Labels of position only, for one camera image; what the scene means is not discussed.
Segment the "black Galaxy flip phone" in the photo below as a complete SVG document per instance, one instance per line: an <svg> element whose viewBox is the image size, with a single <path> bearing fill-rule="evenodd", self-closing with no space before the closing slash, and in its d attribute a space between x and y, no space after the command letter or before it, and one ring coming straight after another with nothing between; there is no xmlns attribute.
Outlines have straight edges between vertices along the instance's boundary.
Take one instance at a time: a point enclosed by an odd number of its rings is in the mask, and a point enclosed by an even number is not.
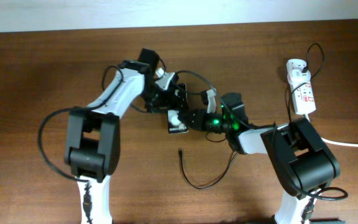
<svg viewBox="0 0 358 224"><path fill-rule="evenodd" d="M179 120L178 113L179 111L177 110L168 110L167 119L169 134L183 134L188 132L188 126Z"/></svg>

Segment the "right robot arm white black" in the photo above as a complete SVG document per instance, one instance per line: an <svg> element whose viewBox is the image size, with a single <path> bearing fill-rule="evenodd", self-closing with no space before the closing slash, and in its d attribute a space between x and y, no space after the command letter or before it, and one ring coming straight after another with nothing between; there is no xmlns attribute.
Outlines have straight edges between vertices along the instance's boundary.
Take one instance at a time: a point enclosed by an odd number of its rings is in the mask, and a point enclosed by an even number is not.
<svg viewBox="0 0 358 224"><path fill-rule="evenodd" d="M227 93L221 98L221 112L197 109L181 112L180 121L206 133L224 134L235 154L268 155L279 183L282 202L272 217L273 223L313 223L311 216L317 200L335 187L331 182L340 174L339 162L305 118L283 126L254 126L249 123L241 94Z"/></svg>

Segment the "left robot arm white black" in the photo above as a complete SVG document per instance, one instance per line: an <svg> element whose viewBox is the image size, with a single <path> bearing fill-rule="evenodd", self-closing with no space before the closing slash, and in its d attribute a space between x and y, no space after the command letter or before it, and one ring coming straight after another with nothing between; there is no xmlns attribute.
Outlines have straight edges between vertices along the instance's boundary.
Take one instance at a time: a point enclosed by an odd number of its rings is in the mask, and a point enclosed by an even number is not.
<svg viewBox="0 0 358 224"><path fill-rule="evenodd" d="M121 153L120 120L141 96L147 113L188 109L186 85L158 67L160 56L142 49L137 60L115 66L112 82L97 99L69 112L64 162L80 191L82 223L112 223L109 185Z"/></svg>

